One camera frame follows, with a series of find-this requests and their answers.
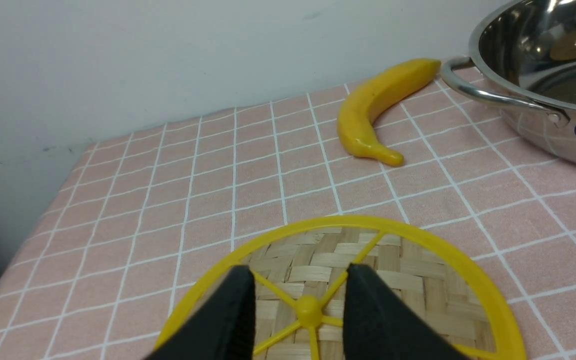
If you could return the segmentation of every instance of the checkered tablecloth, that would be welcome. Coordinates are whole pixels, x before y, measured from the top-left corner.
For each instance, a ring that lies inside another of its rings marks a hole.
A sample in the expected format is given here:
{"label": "checkered tablecloth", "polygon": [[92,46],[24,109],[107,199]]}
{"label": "checkered tablecloth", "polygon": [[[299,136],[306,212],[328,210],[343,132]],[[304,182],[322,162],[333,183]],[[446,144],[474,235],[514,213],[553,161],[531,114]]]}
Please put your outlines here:
{"label": "checkered tablecloth", "polygon": [[333,214],[446,239],[498,285],[531,358],[576,360],[576,165],[440,80],[375,124],[406,166],[348,157],[335,118],[353,87],[90,146],[0,280],[0,360],[138,359],[217,260]]}

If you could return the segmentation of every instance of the woven bamboo mat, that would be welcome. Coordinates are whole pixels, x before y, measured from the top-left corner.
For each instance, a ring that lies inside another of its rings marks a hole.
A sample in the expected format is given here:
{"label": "woven bamboo mat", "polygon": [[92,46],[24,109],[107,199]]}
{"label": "woven bamboo mat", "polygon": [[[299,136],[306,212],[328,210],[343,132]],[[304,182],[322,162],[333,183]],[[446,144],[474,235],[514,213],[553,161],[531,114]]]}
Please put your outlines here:
{"label": "woven bamboo mat", "polygon": [[[329,285],[374,239],[375,230],[323,228],[274,241],[241,260],[293,299],[322,298]],[[386,234],[362,260],[421,319],[452,344],[495,351],[486,313],[461,276],[433,252],[393,234]],[[212,289],[220,283],[217,281]],[[212,293],[208,290],[197,309]],[[343,317],[345,283],[324,309],[324,315]],[[255,344],[272,337],[297,320],[294,310],[271,290],[256,282]],[[320,358],[342,360],[342,329],[318,328]],[[301,328],[255,360],[310,360],[308,331]]]}

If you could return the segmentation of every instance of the yellow banana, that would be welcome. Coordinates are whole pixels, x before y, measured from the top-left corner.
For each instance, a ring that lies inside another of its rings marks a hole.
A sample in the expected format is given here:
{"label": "yellow banana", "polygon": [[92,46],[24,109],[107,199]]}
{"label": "yellow banana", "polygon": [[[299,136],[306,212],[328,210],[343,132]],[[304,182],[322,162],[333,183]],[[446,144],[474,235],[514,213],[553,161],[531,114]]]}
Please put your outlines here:
{"label": "yellow banana", "polygon": [[386,109],[431,82],[439,66],[439,60],[412,59],[367,80],[350,93],[341,105],[336,127],[345,150],[355,157],[401,166],[403,155],[381,145],[372,124]]}

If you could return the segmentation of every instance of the yellow frame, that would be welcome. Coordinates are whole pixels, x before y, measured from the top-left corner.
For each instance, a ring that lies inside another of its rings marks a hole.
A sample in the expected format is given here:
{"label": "yellow frame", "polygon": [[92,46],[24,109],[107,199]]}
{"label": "yellow frame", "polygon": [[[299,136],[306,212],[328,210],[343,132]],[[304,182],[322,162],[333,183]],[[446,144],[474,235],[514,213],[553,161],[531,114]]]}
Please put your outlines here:
{"label": "yellow frame", "polygon": [[[487,275],[464,253],[459,251],[457,248],[447,243],[440,237],[436,237],[429,232],[420,230],[413,226],[398,223],[384,218],[377,218],[372,216],[330,216],[324,218],[314,218],[307,219],[305,221],[292,223],[281,228],[277,228],[270,232],[267,232],[256,239],[252,239],[248,243],[244,244],[240,248],[236,249],[226,257],[224,257],[220,262],[213,266],[209,271],[205,273],[193,287],[185,294],[182,301],[174,308],[173,313],[166,321],[164,328],[162,328],[161,333],[157,339],[157,344],[155,349],[157,349],[161,344],[166,342],[173,333],[175,333],[188,316],[190,310],[193,308],[194,303],[199,300],[201,295],[209,289],[210,285],[213,284],[225,271],[230,269],[233,265],[239,264],[239,261],[244,258],[249,253],[253,253],[258,248],[265,246],[278,239],[283,239],[289,237],[290,235],[295,235],[298,233],[303,233],[304,231],[316,230],[320,228],[369,228],[371,230],[377,230],[379,233],[375,235],[375,239],[370,241],[366,245],[354,263],[361,262],[361,259],[370,251],[370,249],[375,246],[380,239],[385,234],[396,234],[404,239],[412,241],[414,243],[423,246],[424,248],[433,251],[437,256],[443,259],[446,264],[450,265],[457,271],[457,273],[466,280],[470,285],[472,291],[478,297],[482,307],[484,308],[487,317],[490,321],[491,330],[494,337],[494,342],[496,344],[496,352],[490,353],[487,351],[477,350],[466,346],[455,345],[462,353],[468,356],[475,356],[485,359],[493,360],[525,360],[526,353],[523,346],[523,341],[521,339],[521,333],[519,332],[519,327],[512,315],[510,307],[505,302],[505,299],[499,292],[499,290],[494,286],[493,282],[487,277]],[[345,281],[347,273],[344,272],[340,278],[330,285],[329,290],[326,292],[322,299],[322,303],[327,303],[326,300],[334,294],[334,291]],[[295,300],[292,298],[286,298],[283,296],[280,289],[277,292],[279,298],[286,301],[289,305],[294,305]],[[330,317],[324,319],[324,322],[330,325],[341,326],[341,319],[335,317]],[[256,349],[255,353],[267,349],[275,342],[278,342],[281,338],[289,335],[292,331],[297,330],[300,325],[296,321],[284,330],[282,330],[277,335],[267,339],[263,344],[260,344]],[[311,334],[311,342],[316,344],[316,331],[314,328],[308,328]]]}

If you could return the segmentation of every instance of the wall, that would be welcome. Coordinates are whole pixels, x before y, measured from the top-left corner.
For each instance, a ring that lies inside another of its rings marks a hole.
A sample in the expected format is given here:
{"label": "wall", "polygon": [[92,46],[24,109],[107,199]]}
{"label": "wall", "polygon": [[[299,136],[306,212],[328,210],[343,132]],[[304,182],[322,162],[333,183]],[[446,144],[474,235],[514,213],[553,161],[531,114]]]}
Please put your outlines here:
{"label": "wall", "polygon": [[0,0],[0,273],[80,144],[463,53],[504,2]]}

